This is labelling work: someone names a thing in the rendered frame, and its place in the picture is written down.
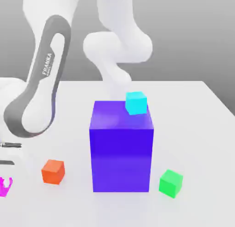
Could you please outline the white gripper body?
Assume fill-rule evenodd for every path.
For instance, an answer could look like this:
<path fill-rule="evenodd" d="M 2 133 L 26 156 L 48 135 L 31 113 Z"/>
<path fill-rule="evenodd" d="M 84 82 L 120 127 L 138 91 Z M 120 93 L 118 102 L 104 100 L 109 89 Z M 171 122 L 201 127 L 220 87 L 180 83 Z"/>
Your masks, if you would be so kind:
<path fill-rule="evenodd" d="M 1 177 L 22 177 L 23 156 L 19 154 L 0 155 L 0 176 Z"/>

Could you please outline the small magenta cube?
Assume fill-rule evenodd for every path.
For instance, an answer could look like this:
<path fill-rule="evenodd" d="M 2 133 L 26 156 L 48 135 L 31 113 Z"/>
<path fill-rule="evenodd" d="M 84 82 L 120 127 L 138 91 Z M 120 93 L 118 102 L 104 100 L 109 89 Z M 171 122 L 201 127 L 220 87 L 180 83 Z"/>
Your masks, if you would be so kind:
<path fill-rule="evenodd" d="M 13 183 L 13 179 L 9 178 L 9 186 L 5 187 L 4 179 L 0 177 L 0 197 L 6 197 Z"/>

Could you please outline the small orange cube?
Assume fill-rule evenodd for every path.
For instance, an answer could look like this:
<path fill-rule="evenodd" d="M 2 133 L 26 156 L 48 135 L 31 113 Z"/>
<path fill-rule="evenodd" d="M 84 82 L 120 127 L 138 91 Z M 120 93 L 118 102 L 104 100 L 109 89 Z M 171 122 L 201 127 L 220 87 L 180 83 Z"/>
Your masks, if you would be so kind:
<path fill-rule="evenodd" d="M 64 162 L 49 159 L 41 172 L 44 183 L 59 185 L 65 175 Z"/>

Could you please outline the small cyan cube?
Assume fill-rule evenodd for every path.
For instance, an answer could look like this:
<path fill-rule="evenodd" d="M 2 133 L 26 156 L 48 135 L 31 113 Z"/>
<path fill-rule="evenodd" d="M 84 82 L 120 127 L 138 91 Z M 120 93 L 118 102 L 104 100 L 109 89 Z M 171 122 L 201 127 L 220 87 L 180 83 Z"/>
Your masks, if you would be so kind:
<path fill-rule="evenodd" d="M 127 92 L 125 108 L 130 115 L 147 112 L 147 97 L 142 91 Z"/>

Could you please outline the small green cube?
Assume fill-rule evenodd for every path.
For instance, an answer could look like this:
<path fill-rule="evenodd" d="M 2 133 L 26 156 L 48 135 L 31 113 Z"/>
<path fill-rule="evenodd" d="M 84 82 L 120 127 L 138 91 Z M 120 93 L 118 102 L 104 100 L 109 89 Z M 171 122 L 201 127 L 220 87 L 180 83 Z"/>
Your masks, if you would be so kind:
<path fill-rule="evenodd" d="M 171 198 L 175 198 L 181 190 L 182 182 L 183 175 L 172 170 L 166 170 L 160 177 L 159 191 Z"/>

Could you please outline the large purple box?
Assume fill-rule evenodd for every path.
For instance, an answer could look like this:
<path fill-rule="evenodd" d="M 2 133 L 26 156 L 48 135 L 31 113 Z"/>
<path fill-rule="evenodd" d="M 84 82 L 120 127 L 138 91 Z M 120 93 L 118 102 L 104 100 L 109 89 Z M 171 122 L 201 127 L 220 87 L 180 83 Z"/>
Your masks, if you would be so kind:
<path fill-rule="evenodd" d="M 90 121 L 94 192 L 148 192 L 154 126 L 150 112 L 129 115 L 124 101 L 95 101 Z"/>

